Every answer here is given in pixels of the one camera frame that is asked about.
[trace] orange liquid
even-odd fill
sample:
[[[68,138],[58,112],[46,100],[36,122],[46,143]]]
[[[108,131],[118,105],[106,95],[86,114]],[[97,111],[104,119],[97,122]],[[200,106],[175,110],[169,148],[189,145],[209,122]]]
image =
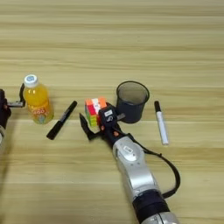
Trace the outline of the orange liquid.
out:
[[[53,107],[43,84],[25,87],[24,99],[35,123],[46,124],[53,119]]]

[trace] white marker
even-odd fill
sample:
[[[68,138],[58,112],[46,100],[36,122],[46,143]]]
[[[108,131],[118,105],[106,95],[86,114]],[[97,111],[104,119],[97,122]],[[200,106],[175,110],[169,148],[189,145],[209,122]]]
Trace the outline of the white marker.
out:
[[[158,123],[158,127],[159,127],[159,131],[160,131],[160,136],[162,139],[162,144],[169,144],[169,140],[168,140],[168,136],[167,136],[167,132],[165,129],[165,121],[163,118],[163,113],[161,111],[160,105],[158,101],[154,102],[155,105],[155,110],[157,113],[157,123]]]

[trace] robotic arm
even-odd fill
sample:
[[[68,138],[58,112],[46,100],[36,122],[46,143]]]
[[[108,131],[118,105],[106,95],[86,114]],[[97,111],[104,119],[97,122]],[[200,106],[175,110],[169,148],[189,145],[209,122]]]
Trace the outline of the robotic arm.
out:
[[[179,224],[164,199],[164,196],[171,196],[174,192],[163,195],[160,192],[157,181],[145,163],[144,153],[147,150],[137,143],[132,135],[126,135],[121,131],[120,126],[117,124],[119,118],[117,119],[116,110],[113,106],[108,105],[106,108],[101,109],[99,116],[101,131],[98,133],[95,134],[88,128],[88,123],[83,115],[80,115],[81,127],[86,132],[89,140],[102,136],[112,147],[119,170],[122,173],[129,201],[135,209],[139,223]],[[149,154],[157,155],[167,162],[162,155],[153,152]]]
[[[11,116],[11,110],[8,107],[8,102],[5,99],[4,91],[0,89],[0,152],[4,145],[4,131]]]
[[[8,102],[5,98],[4,91],[0,89],[0,154],[2,153],[4,147],[4,132],[8,119],[11,116],[10,108],[22,108],[25,106],[25,99],[23,97],[24,88],[25,86],[23,84],[19,92],[20,100],[15,102]]]

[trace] bottle label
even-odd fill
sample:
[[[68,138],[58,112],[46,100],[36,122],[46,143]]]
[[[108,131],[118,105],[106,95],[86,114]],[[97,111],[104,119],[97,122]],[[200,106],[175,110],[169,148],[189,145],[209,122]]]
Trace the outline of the bottle label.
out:
[[[32,106],[28,105],[28,109],[31,111],[33,115],[33,119],[38,123],[44,123],[46,121],[47,116],[50,114],[51,107],[49,101],[45,102],[41,106]]]

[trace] black cup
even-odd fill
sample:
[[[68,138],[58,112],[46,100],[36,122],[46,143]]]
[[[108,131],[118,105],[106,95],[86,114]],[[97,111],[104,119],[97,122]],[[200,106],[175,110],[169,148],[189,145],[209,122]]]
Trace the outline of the black cup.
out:
[[[150,99],[150,92],[140,82],[129,80],[121,83],[116,89],[116,109],[125,114],[125,123],[137,123],[142,118],[144,104]]]

